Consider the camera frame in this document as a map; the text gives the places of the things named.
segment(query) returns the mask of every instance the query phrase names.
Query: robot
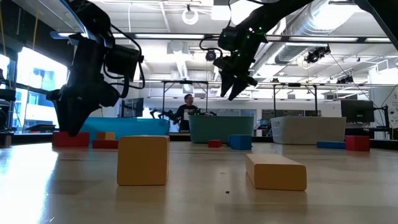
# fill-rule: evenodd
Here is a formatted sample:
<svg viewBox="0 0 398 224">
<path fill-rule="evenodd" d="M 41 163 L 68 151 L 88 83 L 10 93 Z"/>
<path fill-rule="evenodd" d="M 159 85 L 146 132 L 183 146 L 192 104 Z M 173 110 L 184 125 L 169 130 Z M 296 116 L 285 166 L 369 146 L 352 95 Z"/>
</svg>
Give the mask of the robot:
<svg viewBox="0 0 398 224">
<path fill-rule="evenodd" d="M 233 100 L 249 85 L 257 81 L 249 76 L 249 67 L 255 62 L 254 56 L 261 42 L 267 42 L 264 34 L 272 29 L 283 17 L 304 7 L 313 0 L 279 0 L 273 3 L 261 3 L 261 7 L 252 11 L 249 17 L 236 27 L 228 26 L 222 30 L 218 46 L 231 52 L 230 56 L 216 58 L 213 62 L 220 68 L 222 78 L 221 96 L 232 88 L 229 100 Z M 109 16 L 92 2 L 87 0 L 60 0 L 78 21 L 88 38 L 81 34 L 71 35 L 70 42 L 77 46 L 67 84 L 60 90 L 47 95 L 52 100 L 58 116 L 61 131 L 68 131 L 75 136 L 91 112 L 100 106 L 114 106 L 119 98 L 125 98 L 129 88 L 144 88 L 144 76 L 141 63 L 144 59 L 142 50 L 125 48 L 115 44 Z M 351 0 L 362 10 L 371 13 L 381 28 L 398 49 L 398 26 L 396 25 L 396 0 Z M 143 84 L 141 87 L 130 86 L 136 66 L 139 66 Z M 124 83 L 106 83 L 101 67 L 120 74 Z M 113 85 L 123 85 L 119 93 Z"/>
</svg>

